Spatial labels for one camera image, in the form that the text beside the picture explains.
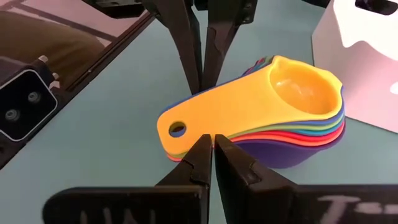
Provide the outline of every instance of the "purple measuring cup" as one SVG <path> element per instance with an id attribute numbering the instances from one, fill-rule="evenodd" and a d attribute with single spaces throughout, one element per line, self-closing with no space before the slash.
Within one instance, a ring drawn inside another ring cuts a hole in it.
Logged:
<path id="1" fill-rule="evenodd" d="M 346 127 L 344 126 L 343 131 L 334 141 L 315 147 L 263 139 L 244 140 L 234 143 L 266 167 L 285 169 L 296 166 L 315 153 L 334 146 L 343 137 L 345 129 Z"/>

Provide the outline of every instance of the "stacked measuring cups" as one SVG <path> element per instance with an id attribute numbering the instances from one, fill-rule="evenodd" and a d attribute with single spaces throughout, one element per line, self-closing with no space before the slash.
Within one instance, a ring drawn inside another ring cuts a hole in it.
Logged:
<path id="1" fill-rule="evenodd" d="M 179 161 L 202 134 L 223 134 L 265 166 L 295 166 L 335 145 L 345 131 L 341 82 L 282 56 L 164 111 L 157 129 Z"/>

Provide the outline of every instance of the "light blue table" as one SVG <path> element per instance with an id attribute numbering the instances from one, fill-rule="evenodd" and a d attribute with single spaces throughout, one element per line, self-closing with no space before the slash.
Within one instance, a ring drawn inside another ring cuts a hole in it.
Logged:
<path id="1" fill-rule="evenodd" d="M 265 55 L 311 63 L 310 34 L 322 12 L 300 0 L 259 1 L 219 83 Z M 206 13 L 197 15 L 205 25 Z M 155 21 L 0 171 L 0 223 L 42 223 L 45 201 L 70 187 L 156 184 L 176 165 L 160 145 L 157 117 L 189 94 L 173 40 Z M 348 119 L 339 145 L 278 171 L 306 184 L 398 184 L 397 146 L 395 134 Z M 211 224 L 225 223 L 215 171 L 210 211 Z"/>

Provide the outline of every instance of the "white object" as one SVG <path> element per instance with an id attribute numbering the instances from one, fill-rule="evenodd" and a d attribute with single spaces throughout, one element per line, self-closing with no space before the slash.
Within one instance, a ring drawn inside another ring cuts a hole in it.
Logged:
<path id="1" fill-rule="evenodd" d="M 343 83 L 346 115 L 396 133 L 397 27 L 398 11 L 385 16 L 331 0 L 312 35 L 315 66 Z"/>

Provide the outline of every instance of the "yellow measuring cup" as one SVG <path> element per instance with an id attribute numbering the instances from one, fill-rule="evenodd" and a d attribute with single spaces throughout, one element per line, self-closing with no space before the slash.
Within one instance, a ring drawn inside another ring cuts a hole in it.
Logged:
<path id="1" fill-rule="evenodd" d="M 202 134 L 232 136 L 273 124 L 329 119 L 341 109 L 341 87 L 329 71 L 277 55 L 252 74 L 164 111 L 157 130 L 165 151 L 178 155 Z"/>

